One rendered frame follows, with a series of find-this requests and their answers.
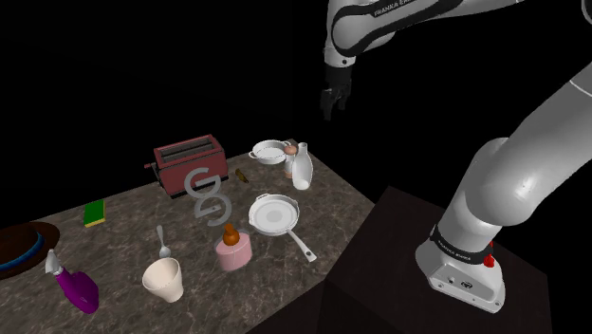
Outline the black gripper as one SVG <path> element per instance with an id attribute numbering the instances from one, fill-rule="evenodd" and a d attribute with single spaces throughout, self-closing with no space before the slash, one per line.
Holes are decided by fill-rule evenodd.
<path id="1" fill-rule="evenodd" d="M 344 110 L 351 93 L 352 66 L 325 66 L 325 88 L 321 92 L 320 108 L 324 113 L 324 120 L 331 120 L 331 113 L 335 100 L 338 108 Z"/>

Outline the white vase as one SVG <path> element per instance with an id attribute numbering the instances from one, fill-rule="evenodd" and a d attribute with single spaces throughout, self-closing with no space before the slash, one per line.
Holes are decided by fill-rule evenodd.
<path id="1" fill-rule="evenodd" d="M 313 164 L 308 154 L 305 142 L 298 144 L 298 152 L 292 162 L 292 183 L 297 190 L 307 190 L 310 187 Z"/>

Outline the white pepper mill brown knob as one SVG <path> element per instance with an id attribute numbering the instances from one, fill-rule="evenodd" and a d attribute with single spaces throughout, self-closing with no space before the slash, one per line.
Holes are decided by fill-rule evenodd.
<path id="1" fill-rule="evenodd" d="M 284 149 L 286 154 L 285 159 L 285 176 L 286 178 L 292 178 L 292 164 L 293 160 L 298 152 L 298 149 L 294 145 L 287 145 Z"/>

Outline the white frying pan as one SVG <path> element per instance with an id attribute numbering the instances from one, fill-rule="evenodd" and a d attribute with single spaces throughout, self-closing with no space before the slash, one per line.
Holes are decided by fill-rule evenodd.
<path id="1" fill-rule="evenodd" d="M 317 255 L 293 231 L 300 218 L 299 204 L 286 195 L 258 195 L 249 209 L 249 223 L 266 236 L 287 234 L 299 246 L 308 262 L 314 262 Z"/>

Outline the red toaster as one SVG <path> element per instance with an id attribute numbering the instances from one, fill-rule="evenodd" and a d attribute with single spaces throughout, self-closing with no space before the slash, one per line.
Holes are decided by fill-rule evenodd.
<path id="1" fill-rule="evenodd" d="M 188 139 L 154 149 L 155 162 L 144 165 L 154 172 L 167 195 L 175 198 L 186 194 L 186 176 L 197 168 L 207 168 L 204 174 L 192 177 L 191 187 L 199 190 L 214 184 L 213 176 L 228 179 L 229 167 L 225 151 L 213 135 Z"/>

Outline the grey spiral sculpture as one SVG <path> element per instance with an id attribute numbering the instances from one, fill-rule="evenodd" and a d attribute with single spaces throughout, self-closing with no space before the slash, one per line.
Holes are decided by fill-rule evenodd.
<path id="1" fill-rule="evenodd" d="M 211 219 L 208 221 L 209 227 L 215 227 L 226 223 L 230 218 L 231 201 L 226 195 L 219 193 L 222 183 L 220 175 L 209 176 L 205 179 L 198 180 L 194 183 L 195 186 L 200 186 L 213 182 L 213 188 L 209 190 L 207 193 L 199 193 L 193 189 L 192 178 L 199 174 L 206 174 L 208 171 L 209 169 L 207 167 L 200 167 L 192 170 L 189 174 L 186 175 L 184 179 L 184 188 L 189 196 L 196 198 L 196 202 L 194 205 L 194 216 L 196 218 L 206 216 L 210 213 L 214 213 L 221 209 L 220 206 L 211 206 L 210 208 L 203 208 L 203 204 L 206 202 L 207 199 L 219 198 L 223 201 L 225 205 L 225 212 L 219 218 Z"/>

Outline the pink bottle orange cap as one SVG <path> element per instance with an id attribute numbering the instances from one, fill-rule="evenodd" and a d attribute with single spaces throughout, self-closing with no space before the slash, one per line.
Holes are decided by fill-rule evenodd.
<path id="1" fill-rule="evenodd" d="M 250 234 L 246 230 L 237 230 L 232 224 L 227 223 L 222 236 L 214 243 L 214 250 L 222 270 L 240 269 L 252 257 Z"/>

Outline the dark robot stand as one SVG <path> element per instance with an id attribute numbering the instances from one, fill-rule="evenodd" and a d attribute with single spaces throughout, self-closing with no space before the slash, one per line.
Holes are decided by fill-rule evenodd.
<path id="1" fill-rule="evenodd" d="M 327 275 L 317 334 L 553 334 L 546 275 L 500 244 L 497 313 L 430 287 L 415 251 L 443 213 L 387 188 Z"/>

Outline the silver spoon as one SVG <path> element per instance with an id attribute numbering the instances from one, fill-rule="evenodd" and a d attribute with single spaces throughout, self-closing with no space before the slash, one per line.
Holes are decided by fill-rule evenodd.
<path id="1" fill-rule="evenodd" d="M 157 236 L 160 243 L 160 249 L 158 255 L 160 258 L 168 258 L 171 256 L 171 250 L 164 244 L 163 240 L 163 228 L 161 225 L 157 225 Z"/>

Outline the cream cup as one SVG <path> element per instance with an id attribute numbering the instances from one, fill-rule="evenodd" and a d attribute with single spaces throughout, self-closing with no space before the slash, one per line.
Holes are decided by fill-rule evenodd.
<path id="1" fill-rule="evenodd" d="M 142 285 L 167 303 L 178 301 L 184 292 L 182 271 L 175 258 L 160 258 L 142 274 Z"/>

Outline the green yellow sponge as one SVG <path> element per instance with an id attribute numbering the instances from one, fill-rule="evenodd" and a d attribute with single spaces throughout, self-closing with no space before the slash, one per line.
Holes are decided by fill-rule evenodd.
<path id="1" fill-rule="evenodd" d="M 83 225 L 87 228 L 105 221 L 105 202 L 103 199 L 84 206 Z"/>

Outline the purple spray bottle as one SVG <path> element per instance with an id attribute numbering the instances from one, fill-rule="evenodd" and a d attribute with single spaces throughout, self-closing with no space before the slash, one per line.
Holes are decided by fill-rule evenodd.
<path id="1" fill-rule="evenodd" d="M 56 281 L 69 302 L 86 314 L 94 313 L 99 307 L 99 288 L 84 272 L 70 273 L 63 267 L 50 249 L 46 257 L 46 273 L 55 276 Z"/>

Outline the brown hat blue band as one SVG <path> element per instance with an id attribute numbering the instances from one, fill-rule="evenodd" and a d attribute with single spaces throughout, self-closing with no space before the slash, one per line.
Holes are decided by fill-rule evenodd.
<path id="1" fill-rule="evenodd" d="M 28 222 L 0 229 L 0 281 L 34 268 L 60 239 L 59 229 L 46 222 Z"/>

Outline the white two-handled pan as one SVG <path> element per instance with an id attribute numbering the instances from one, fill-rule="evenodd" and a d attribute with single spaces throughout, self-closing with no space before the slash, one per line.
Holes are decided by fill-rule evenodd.
<path id="1" fill-rule="evenodd" d="M 249 152 L 249 157 L 266 165 L 274 165 L 284 162 L 285 149 L 290 145 L 289 141 L 275 139 L 263 140 L 255 144 Z"/>

